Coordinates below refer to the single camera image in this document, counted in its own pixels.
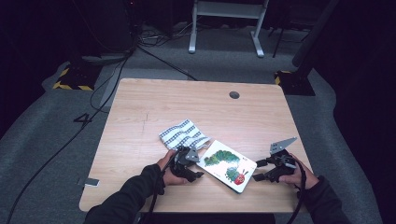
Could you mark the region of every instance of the wire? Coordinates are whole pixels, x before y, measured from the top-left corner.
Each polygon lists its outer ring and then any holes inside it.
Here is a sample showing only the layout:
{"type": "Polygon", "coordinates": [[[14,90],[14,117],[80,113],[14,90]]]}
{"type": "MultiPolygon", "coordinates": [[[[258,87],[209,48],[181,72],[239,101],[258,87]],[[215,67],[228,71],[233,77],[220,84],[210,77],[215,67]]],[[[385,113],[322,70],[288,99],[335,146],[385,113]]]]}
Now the wire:
{"type": "Polygon", "coordinates": [[[183,37],[184,35],[190,35],[191,33],[185,32],[186,29],[192,25],[192,22],[184,26],[179,31],[174,31],[172,36],[169,37],[167,35],[158,35],[155,31],[152,30],[145,30],[139,36],[139,45],[144,47],[159,47],[170,40],[177,40],[183,37]],[[152,43],[148,43],[147,40],[155,39],[152,43]]]}
{"type": "Polygon", "coordinates": [[[195,80],[195,81],[198,81],[198,79],[196,79],[195,77],[193,77],[192,75],[190,75],[188,72],[184,71],[183,69],[178,68],[177,66],[175,66],[175,65],[173,65],[173,64],[171,64],[171,63],[169,63],[169,62],[167,62],[167,61],[165,61],[165,60],[163,60],[163,59],[161,59],[161,58],[159,58],[159,57],[157,57],[157,56],[155,56],[154,54],[152,54],[152,53],[146,51],[145,49],[142,49],[142,48],[139,47],[139,46],[138,46],[138,48],[141,49],[143,52],[147,53],[148,55],[150,55],[150,56],[152,56],[152,57],[154,57],[154,58],[160,60],[161,62],[166,63],[167,65],[169,65],[170,67],[176,69],[178,72],[180,72],[180,73],[186,75],[187,77],[190,77],[191,79],[193,79],[193,80],[195,80]]]}
{"type": "Polygon", "coordinates": [[[301,176],[302,176],[301,177],[300,197],[298,199],[296,209],[294,210],[293,214],[291,215],[291,218],[288,221],[288,224],[291,224],[294,221],[294,219],[297,217],[297,215],[300,211],[301,205],[303,204],[303,200],[304,200],[304,196],[305,196],[306,173],[305,173],[303,166],[301,165],[301,163],[299,161],[295,160],[293,157],[290,157],[289,159],[297,162],[298,166],[300,167],[301,176]]]}
{"type": "Polygon", "coordinates": [[[179,148],[176,153],[169,159],[169,161],[165,164],[163,169],[161,170],[161,174],[158,176],[158,178],[155,180],[154,184],[154,192],[152,196],[152,201],[151,205],[149,207],[148,213],[144,216],[142,222],[139,221],[139,224],[147,224],[149,223],[149,220],[151,219],[152,212],[154,211],[154,205],[157,202],[157,196],[158,196],[158,181],[160,181],[161,178],[163,178],[163,175],[165,174],[165,170],[169,167],[169,164],[175,160],[175,157],[177,154],[181,151],[182,148],[179,148]]]}
{"type": "Polygon", "coordinates": [[[102,109],[100,109],[100,108],[95,107],[95,106],[92,104],[92,98],[93,98],[93,96],[95,95],[95,93],[96,93],[100,88],[102,88],[102,87],[114,76],[114,73],[116,72],[116,69],[117,69],[118,66],[120,66],[120,64],[121,64],[121,63],[117,64],[117,66],[114,68],[113,73],[111,74],[111,76],[110,76],[108,79],[106,79],[106,80],[105,80],[98,88],[96,88],[96,90],[92,93],[91,99],[90,99],[90,105],[91,105],[91,107],[92,107],[93,109],[95,109],[95,110],[100,110],[101,112],[108,114],[107,111],[104,111],[104,110],[102,110],[102,109]]]}
{"type": "MultiPolygon", "coordinates": [[[[112,92],[109,94],[109,96],[107,97],[107,99],[105,100],[105,102],[99,107],[99,109],[96,110],[96,112],[87,120],[87,121],[92,121],[93,118],[96,117],[96,115],[102,110],[102,108],[105,106],[105,104],[110,100],[111,95],[114,93],[116,87],[117,87],[117,83],[120,80],[120,75],[121,75],[121,71],[123,66],[125,65],[125,63],[128,61],[129,57],[132,55],[132,53],[129,54],[129,56],[124,60],[124,62],[122,63],[122,66],[120,68],[120,72],[119,72],[119,76],[117,77],[117,81],[116,81],[116,85],[114,86],[112,92]]],[[[20,200],[22,194],[26,191],[26,189],[29,187],[29,185],[33,182],[33,180],[35,180],[35,178],[41,173],[41,171],[59,154],[61,153],[83,130],[84,128],[89,124],[90,122],[85,122],[83,123],[83,125],[81,126],[81,128],[73,135],[73,137],[71,137],[55,154],[53,154],[36,172],[35,174],[29,179],[29,181],[24,185],[24,187],[22,188],[21,192],[18,194],[17,198],[14,201],[14,204],[11,207],[11,210],[9,211],[8,214],[8,219],[7,219],[7,224],[10,223],[11,219],[12,219],[12,215],[14,214],[15,208],[18,204],[18,201],[20,200]]]]}
{"type": "Polygon", "coordinates": [[[125,60],[125,58],[129,57],[128,53],[124,54],[122,57],[115,58],[115,59],[101,59],[101,60],[87,60],[87,59],[82,59],[84,62],[89,63],[90,65],[93,66],[98,66],[98,65],[109,65],[113,63],[121,63],[122,61],[125,60]]]}

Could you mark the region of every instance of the robotic arm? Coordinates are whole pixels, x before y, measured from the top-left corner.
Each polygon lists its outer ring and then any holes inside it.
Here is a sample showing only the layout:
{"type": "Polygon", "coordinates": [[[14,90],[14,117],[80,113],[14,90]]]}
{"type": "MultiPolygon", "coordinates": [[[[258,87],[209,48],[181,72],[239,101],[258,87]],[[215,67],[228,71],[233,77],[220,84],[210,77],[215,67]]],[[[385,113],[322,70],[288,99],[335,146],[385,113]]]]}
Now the robotic arm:
{"type": "Polygon", "coordinates": [[[200,178],[204,173],[190,170],[188,167],[199,161],[195,147],[179,147],[175,159],[169,164],[173,175],[186,178],[189,182],[200,178]]]}
{"type": "Polygon", "coordinates": [[[294,169],[296,168],[295,161],[286,150],[286,147],[288,147],[296,139],[297,137],[292,137],[290,139],[271,144],[271,157],[256,161],[257,167],[266,166],[268,163],[272,163],[276,167],[265,174],[253,175],[253,179],[255,181],[269,180],[271,182],[279,182],[280,176],[292,175],[294,173],[294,169]]]}

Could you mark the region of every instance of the yellow black hazard tape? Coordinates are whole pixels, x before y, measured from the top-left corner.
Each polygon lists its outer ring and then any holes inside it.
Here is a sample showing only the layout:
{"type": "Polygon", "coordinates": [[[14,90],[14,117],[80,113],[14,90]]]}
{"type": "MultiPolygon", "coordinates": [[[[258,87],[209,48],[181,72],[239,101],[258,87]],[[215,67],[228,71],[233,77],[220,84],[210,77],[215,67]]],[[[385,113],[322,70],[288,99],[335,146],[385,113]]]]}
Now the yellow black hazard tape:
{"type": "Polygon", "coordinates": [[[102,66],[74,68],[70,64],[59,75],[53,89],[93,91],[102,66]]]}
{"type": "Polygon", "coordinates": [[[281,86],[281,82],[280,82],[280,76],[283,74],[292,74],[292,72],[290,71],[277,71],[274,73],[274,77],[275,77],[275,84],[278,86],[281,86]]]}

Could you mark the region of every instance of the dark background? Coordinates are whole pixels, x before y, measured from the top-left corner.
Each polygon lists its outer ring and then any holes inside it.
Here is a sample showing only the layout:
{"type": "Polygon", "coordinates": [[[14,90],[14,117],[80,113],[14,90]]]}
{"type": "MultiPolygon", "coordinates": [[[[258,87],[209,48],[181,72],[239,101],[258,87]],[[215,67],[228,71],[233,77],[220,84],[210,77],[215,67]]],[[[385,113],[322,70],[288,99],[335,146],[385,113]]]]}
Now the dark background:
{"type": "MultiPolygon", "coordinates": [[[[103,8],[100,4],[94,7],[93,1],[76,0],[81,13],[91,18],[88,22],[92,27],[111,34],[105,39],[107,46],[117,42],[114,49],[130,46],[130,37],[138,32],[142,21],[154,25],[158,22],[153,15],[158,15],[159,9],[154,3],[149,4],[155,0],[147,1],[148,6],[129,1],[133,12],[129,19],[111,13],[110,8],[118,11],[125,2],[128,1],[103,8]],[[120,27],[102,25],[108,18],[119,20],[120,27]]],[[[179,5],[177,0],[160,2],[164,4],[162,9],[168,8],[160,10],[165,12],[160,17],[164,24],[158,24],[165,32],[170,24],[189,20],[190,14],[186,14],[184,7],[191,8],[191,2],[179,5]]],[[[392,169],[395,162],[392,141],[396,139],[394,10],[393,1],[340,1],[318,37],[315,50],[308,55],[315,59],[312,67],[336,93],[334,118],[373,186],[384,223],[391,223],[392,212],[396,211],[393,190],[396,176],[392,169]]],[[[94,41],[72,1],[55,4],[44,0],[2,1],[0,22],[0,136],[3,136],[15,119],[43,94],[41,82],[59,64],[80,55],[98,56],[108,50],[94,41]],[[54,13],[62,14],[56,20],[49,19],[54,13]]]]}

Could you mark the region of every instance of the napkin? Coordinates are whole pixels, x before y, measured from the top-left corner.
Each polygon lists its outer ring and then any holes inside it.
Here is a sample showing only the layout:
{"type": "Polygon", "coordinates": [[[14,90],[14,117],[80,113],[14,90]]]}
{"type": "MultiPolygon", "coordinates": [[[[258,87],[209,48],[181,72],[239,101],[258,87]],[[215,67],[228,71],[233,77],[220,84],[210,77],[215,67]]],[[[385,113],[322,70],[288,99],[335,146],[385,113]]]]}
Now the napkin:
{"type": "Polygon", "coordinates": [[[166,129],[160,133],[160,138],[167,148],[173,150],[177,150],[180,146],[200,149],[205,147],[205,143],[210,140],[210,137],[201,133],[189,119],[166,129]]]}

